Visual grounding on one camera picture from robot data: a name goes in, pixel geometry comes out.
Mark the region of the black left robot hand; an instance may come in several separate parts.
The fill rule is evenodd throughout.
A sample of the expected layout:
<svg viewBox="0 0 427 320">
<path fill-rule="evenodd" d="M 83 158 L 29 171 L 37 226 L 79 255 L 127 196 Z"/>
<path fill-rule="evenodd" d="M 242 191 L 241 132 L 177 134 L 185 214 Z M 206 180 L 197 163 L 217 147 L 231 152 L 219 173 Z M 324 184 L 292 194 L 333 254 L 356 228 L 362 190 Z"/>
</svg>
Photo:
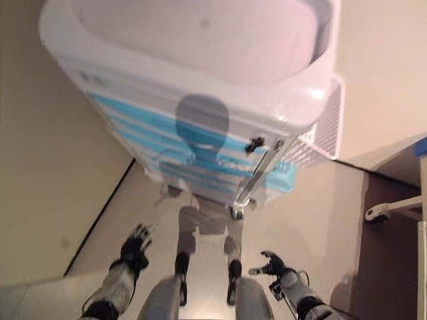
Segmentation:
<svg viewBox="0 0 427 320">
<path fill-rule="evenodd" d="M 136 271 L 145 269 L 149 264 L 145 252 L 153 241 L 152 230 L 153 225 L 137 225 L 121 247 L 120 259 Z"/>
</svg>

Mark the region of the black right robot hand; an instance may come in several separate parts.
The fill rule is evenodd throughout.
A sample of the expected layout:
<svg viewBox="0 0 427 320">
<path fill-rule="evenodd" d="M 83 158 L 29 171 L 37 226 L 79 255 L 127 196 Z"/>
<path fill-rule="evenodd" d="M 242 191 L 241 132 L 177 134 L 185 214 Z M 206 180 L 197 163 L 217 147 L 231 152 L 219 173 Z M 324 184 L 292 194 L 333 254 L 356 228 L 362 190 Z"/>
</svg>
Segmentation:
<svg viewBox="0 0 427 320">
<path fill-rule="evenodd" d="M 287 267 L 282 261 L 282 259 L 274 252 L 264 250 L 260 254 L 268 259 L 268 263 L 262 267 L 254 267 L 249 269 L 249 275 L 275 276 L 276 282 L 279 283 L 285 274 L 289 272 L 294 272 L 294 270 L 292 268 Z"/>
</svg>

